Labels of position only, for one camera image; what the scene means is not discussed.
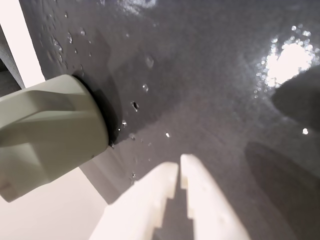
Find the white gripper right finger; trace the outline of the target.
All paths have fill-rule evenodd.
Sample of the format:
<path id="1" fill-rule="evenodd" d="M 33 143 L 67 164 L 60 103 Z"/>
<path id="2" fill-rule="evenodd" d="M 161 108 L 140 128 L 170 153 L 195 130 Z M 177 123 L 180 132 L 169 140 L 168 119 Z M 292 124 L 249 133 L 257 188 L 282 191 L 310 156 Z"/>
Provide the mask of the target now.
<path id="1" fill-rule="evenodd" d="M 249 240 L 250 236 L 201 160 L 180 156 L 180 186 L 186 190 L 187 218 L 195 240 Z"/>

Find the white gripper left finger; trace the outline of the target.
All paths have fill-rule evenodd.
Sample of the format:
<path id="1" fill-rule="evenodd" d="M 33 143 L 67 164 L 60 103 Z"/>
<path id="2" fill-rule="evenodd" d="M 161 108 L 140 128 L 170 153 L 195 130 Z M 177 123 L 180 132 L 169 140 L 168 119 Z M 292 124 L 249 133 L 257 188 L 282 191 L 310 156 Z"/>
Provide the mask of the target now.
<path id="1" fill-rule="evenodd" d="M 150 240 L 161 228 L 167 199 L 173 199 L 179 165 L 164 162 L 107 205 L 91 240 Z"/>

